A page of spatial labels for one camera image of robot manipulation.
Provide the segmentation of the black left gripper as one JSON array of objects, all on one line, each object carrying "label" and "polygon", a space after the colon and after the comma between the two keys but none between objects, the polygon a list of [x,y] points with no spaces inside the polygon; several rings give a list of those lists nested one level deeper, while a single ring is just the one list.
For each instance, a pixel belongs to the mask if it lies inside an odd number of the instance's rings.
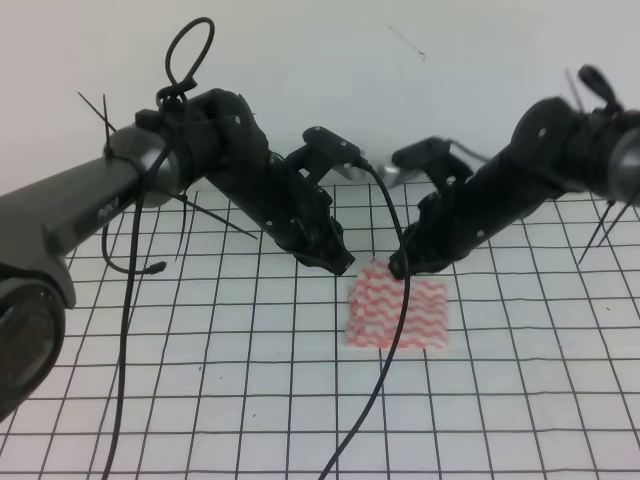
[{"label": "black left gripper", "polygon": [[354,160],[356,146],[321,126],[304,131],[303,140],[286,158],[270,161],[278,213],[272,233],[276,244],[301,264],[340,276],[354,257],[331,214],[332,197],[320,181],[334,167]]}]

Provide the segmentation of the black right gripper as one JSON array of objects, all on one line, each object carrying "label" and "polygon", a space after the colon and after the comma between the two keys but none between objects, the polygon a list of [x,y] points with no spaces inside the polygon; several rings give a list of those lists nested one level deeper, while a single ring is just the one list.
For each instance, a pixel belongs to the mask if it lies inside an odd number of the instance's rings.
[{"label": "black right gripper", "polygon": [[473,171],[442,138],[404,147],[392,162],[402,171],[426,174],[435,187],[419,202],[418,219],[403,233],[407,259],[397,252],[389,261],[395,277],[440,272],[495,235],[493,163]]}]

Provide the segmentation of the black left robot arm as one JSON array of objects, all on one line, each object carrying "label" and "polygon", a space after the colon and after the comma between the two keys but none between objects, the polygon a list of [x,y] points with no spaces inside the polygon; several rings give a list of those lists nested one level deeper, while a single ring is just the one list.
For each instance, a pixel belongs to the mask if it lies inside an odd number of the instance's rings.
[{"label": "black left robot arm", "polygon": [[320,180],[360,151],[322,127],[301,148],[273,152],[245,99],[213,89],[142,110],[103,155],[1,199],[1,413],[42,383],[76,303],[66,256],[137,200],[163,205],[200,179],[301,263],[340,275],[352,263]]}]

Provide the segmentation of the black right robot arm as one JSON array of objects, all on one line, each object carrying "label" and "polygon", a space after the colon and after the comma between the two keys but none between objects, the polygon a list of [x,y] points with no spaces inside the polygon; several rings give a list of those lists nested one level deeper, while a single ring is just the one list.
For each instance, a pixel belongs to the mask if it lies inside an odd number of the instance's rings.
[{"label": "black right robot arm", "polygon": [[435,190],[419,202],[417,221],[403,233],[405,248],[389,268],[398,279],[437,273],[566,193],[638,205],[639,114],[581,114],[552,97],[527,110],[510,142],[478,170],[436,136],[396,151],[392,162],[424,172]]}]

